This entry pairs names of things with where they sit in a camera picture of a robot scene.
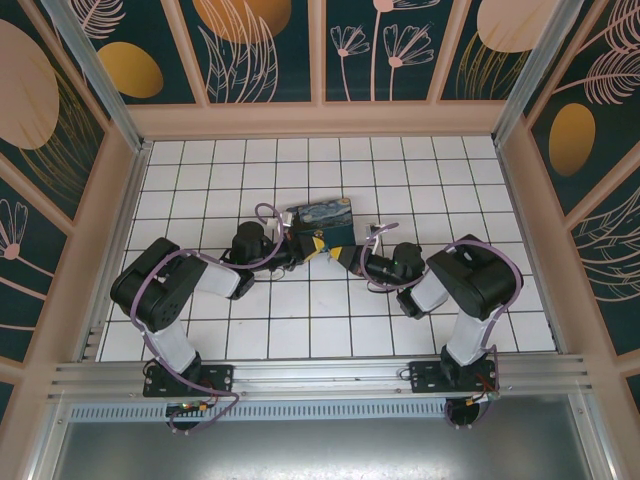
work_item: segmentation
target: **white tile floor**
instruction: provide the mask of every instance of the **white tile floor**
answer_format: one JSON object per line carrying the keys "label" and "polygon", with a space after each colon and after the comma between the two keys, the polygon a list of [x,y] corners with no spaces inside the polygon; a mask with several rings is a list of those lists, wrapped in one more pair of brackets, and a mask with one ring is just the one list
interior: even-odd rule
{"label": "white tile floor", "polygon": [[[219,256],[258,202],[284,209],[342,196],[352,200],[359,242],[368,223],[400,223],[383,238],[387,256],[417,241],[426,258],[468,233],[503,250],[525,287],[491,342],[503,352],[555,350],[489,137],[158,142],[123,267],[160,236]],[[183,310],[205,360],[433,354],[456,319],[453,302],[422,320],[406,318],[394,295],[371,294],[326,254],[281,280],[260,277],[239,301],[198,292]],[[99,360],[147,358],[118,307],[108,320]]]}

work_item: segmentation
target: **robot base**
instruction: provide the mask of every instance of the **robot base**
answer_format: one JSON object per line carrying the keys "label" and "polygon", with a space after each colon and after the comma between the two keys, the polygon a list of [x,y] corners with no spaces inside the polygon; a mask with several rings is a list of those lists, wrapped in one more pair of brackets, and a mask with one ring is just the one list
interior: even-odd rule
{"label": "robot base", "polygon": [[[230,392],[233,387],[233,365],[202,365],[198,383],[203,387],[212,386],[216,390]],[[146,398],[206,397],[207,394],[187,387],[163,367],[151,364],[145,370],[142,396]]]}
{"label": "robot base", "polygon": [[456,385],[447,378],[440,360],[410,362],[409,377],[413,393],[481,392],[484,386],[476,374],[480,374],[495,388],[495,365],[493,360],[480,359],[465,367]]}

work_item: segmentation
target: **metal base plate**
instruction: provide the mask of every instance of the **metal base plate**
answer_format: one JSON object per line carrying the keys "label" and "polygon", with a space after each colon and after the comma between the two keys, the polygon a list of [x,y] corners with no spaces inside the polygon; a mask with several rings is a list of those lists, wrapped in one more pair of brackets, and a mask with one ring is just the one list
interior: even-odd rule
{"label": "metal base plate", "polygon": [[[213,385],[216,390],[231,391],[233,387],[233,365],[203,365],[200,384]],[[147,367],[142,396],[147,398],[206,397],[206,393],[194,390],[179,382],[158,365]]]}
{"label": "metal base plate", "polygon": [[442,373],[440,361],[411,362],[409,376],[413,393],[450,393],[450,392],[481,392],[484,387],[476,376],[482,375],[489,385],[495,388],[495,365],[493,360],[482,360],[473,364],[473,371],[466,372],[460,378],[460,385],[452,387],[447,377]]}

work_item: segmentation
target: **yellow object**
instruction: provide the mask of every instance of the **yellow object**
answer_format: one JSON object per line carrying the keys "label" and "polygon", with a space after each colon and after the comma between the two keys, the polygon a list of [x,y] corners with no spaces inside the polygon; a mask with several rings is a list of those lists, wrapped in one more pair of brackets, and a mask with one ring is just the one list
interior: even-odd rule
{"label": "yellow object", "polygon": [[262,18],[273,37],[289,23],[291,0],[193,0],[193,6],[217,36],[234,43],[256,43],[263,36],[251,34],[255,26],[251,25],[245,2],[256,23]]}
{"label": "yellow object", "polygon": [[318,238],[318,237],[312,237],[312,238],[313,238],[313,244],[316,247],[316,251],[313,252],[311,255],[309,255],[307,258],[305,258],[304,259],[305,262],[308,262],[309,260],[311,260],[318,253],[320,253],[322,250],[324,250],[324,247],[325,247],[324,240],[322,240],[321,238]]}
{"label": "yellow object", "polygon": [[98,57],[120,93],[149,98],[162,90],[160,67],[151,55],[126,42],[113,42],[98,50]]}
{"label": "yellow object", "polygon": [[478,35],[496,52],[531,50],[558,0],[483,0],[478,9]]}
{"label": "yellow object", "polygon": [[329,255],[331,255],[331,257],[335,258],[336,260],[340,258],[341,253],[342,253],[342,247],[335,247],[329,250]]}
{"label": "yellow object", "polygon": [[596,122],[584,105],[570,103],[558,112],[549,135],[549,159],[560,175],[569,177],[586,163],[596,138]]}
{"label": "yellow object", "polygon": [[53,135],[60,99],[56,72],[31,37],[0,20],[0,138],[34,150]]}

